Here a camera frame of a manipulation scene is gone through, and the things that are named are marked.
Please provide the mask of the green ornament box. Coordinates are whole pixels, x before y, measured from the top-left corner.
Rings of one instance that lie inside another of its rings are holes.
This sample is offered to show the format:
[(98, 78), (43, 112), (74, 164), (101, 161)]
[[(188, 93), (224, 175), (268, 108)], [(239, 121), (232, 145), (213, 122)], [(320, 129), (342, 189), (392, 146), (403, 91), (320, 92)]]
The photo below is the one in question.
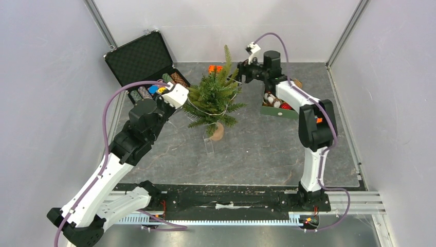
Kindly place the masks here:
[(305, 103), (304, 97), (298, 92), (301, 89), (287, 76), (272, 79), (264, 84), (261, 114), (297, 119), (299, 110)]

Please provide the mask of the small green christmas tree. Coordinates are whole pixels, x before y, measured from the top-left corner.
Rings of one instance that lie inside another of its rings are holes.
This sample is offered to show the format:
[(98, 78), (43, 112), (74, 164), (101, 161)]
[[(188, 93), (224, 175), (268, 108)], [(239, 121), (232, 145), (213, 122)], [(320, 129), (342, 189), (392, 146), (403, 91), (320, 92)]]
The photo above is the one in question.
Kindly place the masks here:
[(207, 138), (213, 141), (224, 137), (225, 126), (233, 127), (238, 123), (230, 113), (247, 106), (236, 102), (242, 87), (237, 81), (237, 68), (232, 70), (232, 55), (227, 45), (224, 46), (224, 56), (225, 64), (219, 73), (202, 75), (198, 85), (188, 87), (188, 100), (184, 105), (184, 112), (193, 118), (188, 127), (205, 126)]

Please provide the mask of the clear battery box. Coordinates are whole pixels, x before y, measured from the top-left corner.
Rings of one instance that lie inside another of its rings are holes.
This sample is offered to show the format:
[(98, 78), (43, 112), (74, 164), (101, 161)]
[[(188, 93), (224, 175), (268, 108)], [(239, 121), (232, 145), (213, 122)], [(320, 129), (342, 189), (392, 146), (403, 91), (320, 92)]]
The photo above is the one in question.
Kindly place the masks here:
[(205, 150), (207, 154), (214, 153), (213, 140), (211, 138), (204, 138)]

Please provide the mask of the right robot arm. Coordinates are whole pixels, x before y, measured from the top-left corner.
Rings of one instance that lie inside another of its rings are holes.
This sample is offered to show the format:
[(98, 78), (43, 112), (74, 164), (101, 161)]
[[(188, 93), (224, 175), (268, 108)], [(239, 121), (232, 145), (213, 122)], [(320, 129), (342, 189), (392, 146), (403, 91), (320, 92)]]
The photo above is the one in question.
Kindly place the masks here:
[(303, 210), (326, 202), (323, 175), (326, 156), (337, 141), (336, 120), (330, 100), (319, 100), (297, 87), (290, 77), (282, 73), (281, 55), (274, 50), (263, 54), (263, 63), (255, 57), (256, 50), (248, 48), (248, 59), (238, 63), (238, 79), (249, 83), (256, 79), (265, 89), (298, 112), (298, 137), (305, 148), (302, 178), (290, 205)]

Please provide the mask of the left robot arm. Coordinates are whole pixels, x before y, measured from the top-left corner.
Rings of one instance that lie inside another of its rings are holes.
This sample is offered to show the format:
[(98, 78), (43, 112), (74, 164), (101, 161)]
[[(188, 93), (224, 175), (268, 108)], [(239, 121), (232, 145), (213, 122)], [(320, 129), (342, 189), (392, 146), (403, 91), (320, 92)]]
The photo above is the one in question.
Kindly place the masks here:
[(110, 203), (105, 199), (151, 150), (164, 124), (186, 100), (185, 96), (159, 96), (135, 104), (122, 130), (106, 143), (101, 163), (79, 192), (63, 207), (47, 213), (57, 228), (54, 246), (58, 246), (60, 236), (75, 246), (94, 246), (112, 225), (132, 212), (160, 207), (160, 190), (150, 181), (141, 182)]

